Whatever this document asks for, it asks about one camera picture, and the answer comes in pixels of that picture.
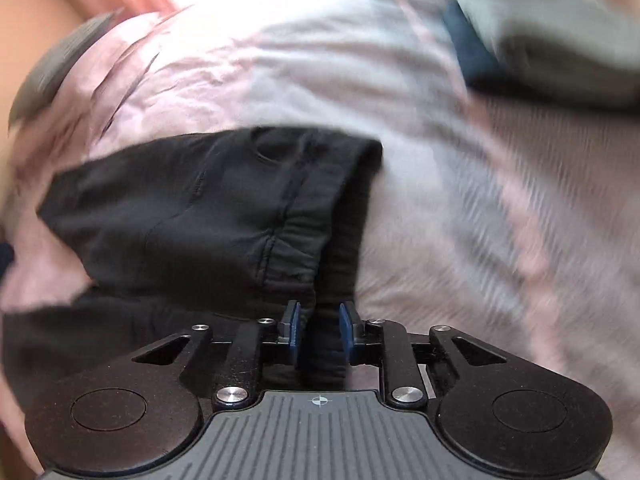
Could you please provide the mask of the black trousers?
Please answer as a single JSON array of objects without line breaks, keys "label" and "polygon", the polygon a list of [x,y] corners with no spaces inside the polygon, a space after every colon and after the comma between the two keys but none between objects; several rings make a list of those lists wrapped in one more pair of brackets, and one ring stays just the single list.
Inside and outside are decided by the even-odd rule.
[{"label": "black trousers", "polygon": [[355,295],[382,154],[362,136],[264,127],[155,140],[58,174],[37,214],[91,286],[69,306],[4,318],[17,403],[196,323],[231,339],[293,300],[305,323],[297,362],[266,381],[341,388],[337,310]]}]

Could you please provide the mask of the pink and grey quilt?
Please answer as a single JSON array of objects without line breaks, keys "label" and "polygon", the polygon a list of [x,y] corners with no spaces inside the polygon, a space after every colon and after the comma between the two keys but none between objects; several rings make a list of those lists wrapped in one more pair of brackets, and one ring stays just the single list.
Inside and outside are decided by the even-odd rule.
[{"label": "pink and grey quilt", "polygon": [[[3,320],[91,286],[38,208],[53,179],[192,133],[321,128],[382,144],[360,243],[363,314],[447,322],[593,388],[600,469],[639,474],[639,115],[468,88],[451,0],[208,0],[124,21],[17,125]],[[1,423],[34,464],[1,364]]]}]

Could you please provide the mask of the folded grey garment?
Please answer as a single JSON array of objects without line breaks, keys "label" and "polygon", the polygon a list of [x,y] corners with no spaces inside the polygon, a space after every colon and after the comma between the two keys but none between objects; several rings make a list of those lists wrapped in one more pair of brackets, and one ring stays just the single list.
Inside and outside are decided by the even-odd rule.
[{"label": "folded grey garment", "polygon": [[639,21],[606,0],[456,0],[508,80],[495,96],[639,111]]}]

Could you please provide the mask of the folded navy garment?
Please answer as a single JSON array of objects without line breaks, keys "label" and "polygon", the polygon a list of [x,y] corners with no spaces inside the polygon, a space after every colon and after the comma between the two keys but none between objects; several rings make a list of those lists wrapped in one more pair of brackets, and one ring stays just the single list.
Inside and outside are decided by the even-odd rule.
[{"label": "folded navy garment", "polygon": [[465,85],[478,92],[499,93],[508,77],[495,55],[480,41],[456,0],[451,0],[442,11],[442,22],[454,45]]}]

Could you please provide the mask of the grey checked pillow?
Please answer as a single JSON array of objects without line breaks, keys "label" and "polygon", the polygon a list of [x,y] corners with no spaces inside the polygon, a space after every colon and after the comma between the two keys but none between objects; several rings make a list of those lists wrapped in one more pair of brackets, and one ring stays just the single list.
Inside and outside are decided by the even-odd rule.
[{"label": "grey checked pillow", "polygon": [[75,63],[113,28],[120,14],[122,9],[90,18],[47,50],[32,66],[14,96],[9,110],[9,130],[30,122],[52,103]]}]

